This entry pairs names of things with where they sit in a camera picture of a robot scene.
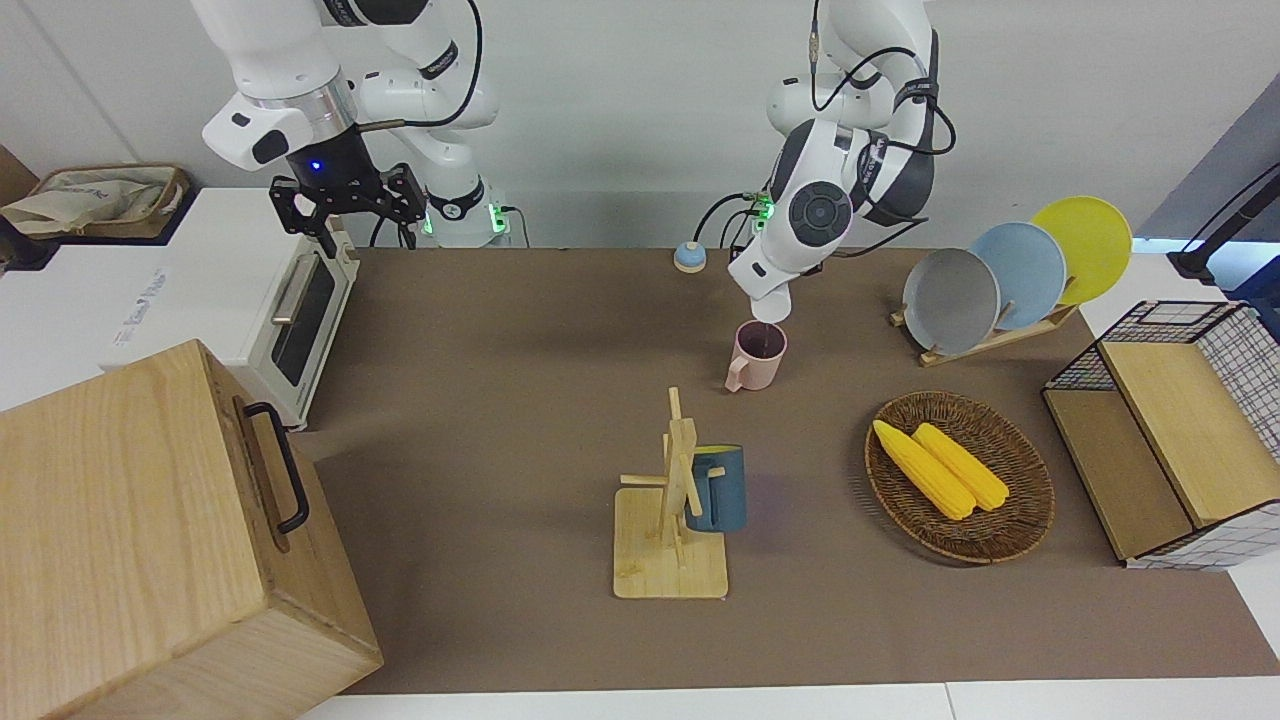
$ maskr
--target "blue mug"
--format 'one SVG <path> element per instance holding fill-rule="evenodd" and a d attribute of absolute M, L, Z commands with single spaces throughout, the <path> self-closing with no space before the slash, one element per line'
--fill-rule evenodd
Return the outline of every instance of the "blue mug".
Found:
<path fill-rule="evenodd" d="M 694 448 L 694 486 L 703 503 L 695 518 L 685 506 L 685 523 L 701 533 L 731 533 L 746 525 L 746 471 L 740 445 Z"/>

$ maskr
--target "wire basket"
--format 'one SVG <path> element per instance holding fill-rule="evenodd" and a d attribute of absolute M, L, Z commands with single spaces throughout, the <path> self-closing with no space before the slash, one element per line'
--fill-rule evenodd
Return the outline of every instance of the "wire basket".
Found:
<path fill-rule="evenodd" d="M 1005 484 L 1009 500 L 996 510 L 974 510 L 950 520 L 920 493 L 868 429 L 867 474 L 888 516 L 924 547 L 964 562 L 989 565 L 1030 552 L 1053 524 L 1053 484 L 1036 447 L 1012 423 L 982 402 L 941 391 L 899 397 L 876 414 L 910 434 L 933 423 L 964 446 Z"/>

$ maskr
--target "light blue plate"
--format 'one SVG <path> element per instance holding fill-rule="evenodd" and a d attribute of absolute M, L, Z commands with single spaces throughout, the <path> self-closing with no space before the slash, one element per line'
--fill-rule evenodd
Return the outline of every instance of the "light blue plate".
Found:
<path fill-rule="evenodd" d="M 1000 284 L 1000 300 L 1014 306 L 996 323 L 1001 331 L 1034 325 L 1062 297 L 1066 259 L 1053 236 L 1030 223 L 1005 223 L 984 232 L 969 249 Z"/>

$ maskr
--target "pink mug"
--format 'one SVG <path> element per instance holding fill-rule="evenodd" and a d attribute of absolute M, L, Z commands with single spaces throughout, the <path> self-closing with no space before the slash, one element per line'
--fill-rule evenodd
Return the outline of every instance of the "pink mug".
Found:
<path fill-rule="evenodd" d="M 778 374 L 782 354 L 787 351 L 787 334 L 773 323 L 750 320 L 733 336 L 733 356 L 728 363 L 724 389 L 764 389 Z"/>

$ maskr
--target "oven handle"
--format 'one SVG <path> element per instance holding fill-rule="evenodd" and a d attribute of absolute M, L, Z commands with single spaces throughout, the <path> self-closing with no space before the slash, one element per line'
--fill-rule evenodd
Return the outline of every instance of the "oven handle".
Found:
<path fill-rule="evenodd" d="M 302 309 L 302 300 L 307 296 L 307 287 L 311 284 L 316 268 L 320 266 L 320 256 L 308 252 L 297 259 L 293 272 L 289 273 L 289 282 L 280 293 L 280 301 L 275 304 L 271 313 L 273 325 L 292 325 L 298 319 L 298 310 Z"/>

